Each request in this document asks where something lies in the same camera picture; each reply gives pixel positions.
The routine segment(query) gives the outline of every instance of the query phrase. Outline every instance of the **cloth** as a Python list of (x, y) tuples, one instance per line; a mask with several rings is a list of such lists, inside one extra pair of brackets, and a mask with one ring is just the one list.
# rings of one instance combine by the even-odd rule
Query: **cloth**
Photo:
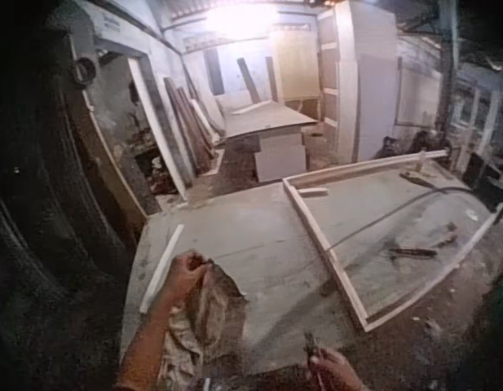
[(187, 389), (204, 363), (236, 354), (246, 303), (235, 281), (213, 264), (192, 295), (171, 310), (157, 389)]

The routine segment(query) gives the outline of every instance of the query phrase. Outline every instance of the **black wire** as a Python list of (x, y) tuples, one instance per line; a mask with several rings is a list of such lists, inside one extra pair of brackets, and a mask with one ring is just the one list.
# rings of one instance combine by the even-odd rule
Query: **black wire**
[(410, 204), (413, 204), (413, 203), (421, 200), (422, 198), (431, 196), (431, 195), (433, 195), (435, 193), (445, 193), (445, 194), (447, 194), (449, 192), (454, 192), (454, 191), (459, 191), (461, 193), (467, 193), (467, 194), (470, 194), (471, 196), (475, 197), (475, 194), (472, 192), (471, 189), (466, 189), (464, 187), (458, 187), (458, 186), (436, 187), (436, 188), (432, 189), (431, 191), (428, 191), (428, 192), (420, 194), (420, 195), (418, 195), (418, 196), (416, 196), (414, 198), (411, 198), (409, 201), (407, 201), (404, 204), (400, 205), (398, 208), (392, 209), (390, 212), (388, 212), (388, 213), (384, 214), (383, 216), (377, 218), (376, 220), (370, 222), (366, 226), (362, 226), (358, 230), (350, 233), (349, 235), (345, 236), (344, 238), (341, 238), (337, 243), (331, 245), (331, 247), (329, 247), (327, 250), (325, 250), (325, 252), (328, 252), (332, 248), (335, 248), (339, 244), (342, 244), (343, 242), (345, 242), (349, 238), (353, 237), (354, 235), (357, 235), (361, 231), (366, 230), (367, 228), (369, 228), (369, 227), (371, 227), (371, 226), (373, 226), (375, 224), (378, 224), (380, 221), (385, 220), (386, 218), (388, 218), (388, 217), (392, 216), (393, 214), (399, 212), (401, 209), (408, 207)]

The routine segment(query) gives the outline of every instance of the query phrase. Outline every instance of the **hand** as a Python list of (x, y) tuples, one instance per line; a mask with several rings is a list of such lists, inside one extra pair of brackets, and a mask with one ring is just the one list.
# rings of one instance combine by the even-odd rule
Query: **hand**
[(309, 368), (312, 373), (320, 373), (328, 391), (367, 390), (345, 356), (332, 349), (320, 349), (320, 352), (321, 358), (311, 357)]
[(171, 261), (160, 294), (168, 296), (173, 302), (185, 299), (210, 268), (211, 264), (205, 264), (204, 257), (195, 251), (178, 255)]

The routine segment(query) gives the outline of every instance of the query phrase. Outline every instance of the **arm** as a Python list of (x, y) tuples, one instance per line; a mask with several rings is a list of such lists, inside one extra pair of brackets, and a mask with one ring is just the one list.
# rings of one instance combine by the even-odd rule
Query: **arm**
[(171, 307), (188, 296), (209, 267), (203, 264), (202, 255), (198, 253), (184, 253), (174, 258), (146, 321), (137, 330), (122, 359), (117, 387), (134, 391), (152, 389), (161, 365)]

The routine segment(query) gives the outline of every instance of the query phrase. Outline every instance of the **light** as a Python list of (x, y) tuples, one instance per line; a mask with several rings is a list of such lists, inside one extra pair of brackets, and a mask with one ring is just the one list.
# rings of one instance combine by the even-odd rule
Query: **light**
[(208, 26), (231, 39), (267, 33), (278, 18), (272, 4), (235, 4), (208, 11)]

